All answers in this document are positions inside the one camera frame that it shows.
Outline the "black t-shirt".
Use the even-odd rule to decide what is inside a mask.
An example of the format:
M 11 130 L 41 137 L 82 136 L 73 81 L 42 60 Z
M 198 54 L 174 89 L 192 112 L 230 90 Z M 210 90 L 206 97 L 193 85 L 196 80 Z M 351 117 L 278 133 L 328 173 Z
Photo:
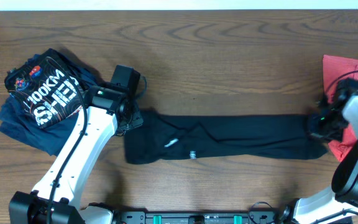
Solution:
M 143 110 L 141 115 L 143 125 L 124 135 L 130 164 L 238 155 L 310 160 L 328 151 L 308 136 L 303 114 L 172 116 Z

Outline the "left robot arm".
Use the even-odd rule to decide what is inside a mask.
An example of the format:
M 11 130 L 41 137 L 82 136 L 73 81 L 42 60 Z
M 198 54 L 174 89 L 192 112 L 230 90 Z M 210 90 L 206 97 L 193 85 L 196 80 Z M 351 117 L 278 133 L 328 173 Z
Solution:
M 100 203 L 81 209 L 81 196 L 106 143 L 136 119 L 136 91 L 92 86 L 80 96 L 75 127 L 52 166 L 31 193 L 17 191 L 11 199 L 11 223 L 113 223 L 113 210 Z

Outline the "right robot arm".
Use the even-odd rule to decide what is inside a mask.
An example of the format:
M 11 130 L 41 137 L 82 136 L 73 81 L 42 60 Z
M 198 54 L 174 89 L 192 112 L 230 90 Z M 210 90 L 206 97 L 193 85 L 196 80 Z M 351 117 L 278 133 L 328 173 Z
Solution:
M 331 185 L 308 198 L 296 201 L 282 223 L 332 223 L 358 216 L 358 95 L 350 97 L 342 110 L 357 141 L 338 165 Z

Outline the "red t-shirt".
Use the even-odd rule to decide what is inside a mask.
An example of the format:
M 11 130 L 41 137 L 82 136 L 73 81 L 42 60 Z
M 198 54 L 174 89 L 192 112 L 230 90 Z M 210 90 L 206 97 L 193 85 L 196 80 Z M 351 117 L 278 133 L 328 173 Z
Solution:
M 358 70 L 358 60 L 356 59 L 332 55 L 323 56 L 323 87 L 329 103 L 333 102 L 334 92 L 337 85 L 336 79 L 345 73 L 356 70 Z M 352 73 L 342 79 L 345 78 L 358 80 L 358 73 Z M 328 143 L 328 146 L 336 159 L 341 162 L 348 155 L 356 141 L 357 139 L 353 128 L 349 125 L 343 130 L 342 139 L 339 141 L 333 140 Z

